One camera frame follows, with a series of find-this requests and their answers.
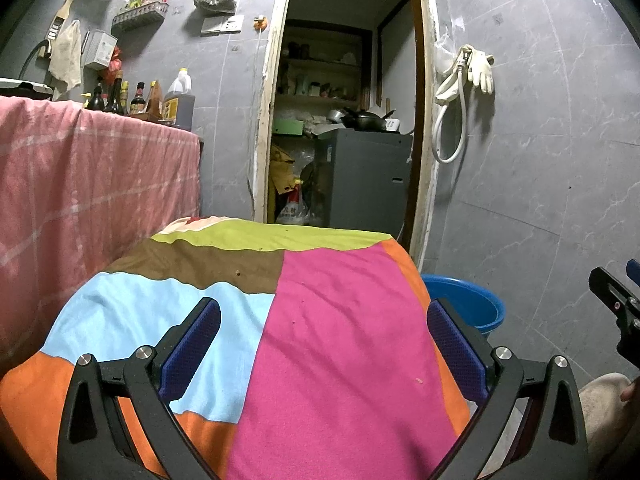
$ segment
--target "metal screw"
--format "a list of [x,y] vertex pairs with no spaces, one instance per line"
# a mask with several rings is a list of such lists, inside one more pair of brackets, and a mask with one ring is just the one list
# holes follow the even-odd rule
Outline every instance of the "metal screw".
[[87,364],[89,364],[91,362],[91,354],[82,354],[79,358],[78,358],[78,364],[80,366],[86,366]]
[[151,346],[141,346],[136,350],[136,357],[138,359],[146,359],[151,355],[152,351],[153,349],[151,348]]
[[495,354],[498,356],[498,359],[502,359],[503,361],[511,359],[511,356],[513,355],[511,350],[506,346],[498,346],[498,348],[495,349]]
[[569,364],[567,360],[561,355],[557,355],[556,357],[554,357],[554,362],[556,363],[556,365],[558,365],[561,368],[566,368],[567,365]]

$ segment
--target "shower hose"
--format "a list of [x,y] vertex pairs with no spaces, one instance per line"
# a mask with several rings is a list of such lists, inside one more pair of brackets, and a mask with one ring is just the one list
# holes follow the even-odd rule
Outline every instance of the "shower hose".
[[465,103],[465,93],[463,91],[463,72],[466,66],[466,57],[464,61],[458,62],[457,70],[458,70],[458,91],[460,96],[460,110],[462,111],[462,128],[460,131],[460,140],[458,141],[458,146],[456,151],[453,152],[449,158],[441,158],[438,153],[438,147],[440,146],[440,133],[442,130],[442,118],[444,117],[447,108],[449,107],[449,103],[442,105],[440,111],[438,113],[438,117],[436,118],[436,122],[433,125],[433,131],[431,132],[431,151],[433,152],[433,156],[436,160],[441,164],[449,164],[453,162],[460,156],[462,153],[462,149],[465,147],[466,142],[466,103]]

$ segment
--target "blue plastic basin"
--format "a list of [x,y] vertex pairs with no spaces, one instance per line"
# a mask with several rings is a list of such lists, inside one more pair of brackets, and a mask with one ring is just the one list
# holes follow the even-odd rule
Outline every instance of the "blue plastic basin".
[[490,290],[446,276],[422,274],[432,300],[447,298],[462,319],[488,335],[504,320],[504,303]]

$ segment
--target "green box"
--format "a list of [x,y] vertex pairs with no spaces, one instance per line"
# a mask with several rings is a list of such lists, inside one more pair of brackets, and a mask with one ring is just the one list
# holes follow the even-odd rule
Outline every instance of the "green box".
[[274,134],[281,135],[302,135],[302,126],[304,121],[297,121],[295,119],[274,119],[273,130]]

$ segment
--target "bottle label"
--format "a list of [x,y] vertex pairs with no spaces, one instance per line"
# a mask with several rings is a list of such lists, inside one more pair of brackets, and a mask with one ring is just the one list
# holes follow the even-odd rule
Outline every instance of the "bottle label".
[[169,99],[162,105],[162,118],[169,124],[175,124],[175,116],[178,111],[178,98]]
[[141,114],[145,111],[144,103],[131,103],[131,107],[129,108],[129,114]]

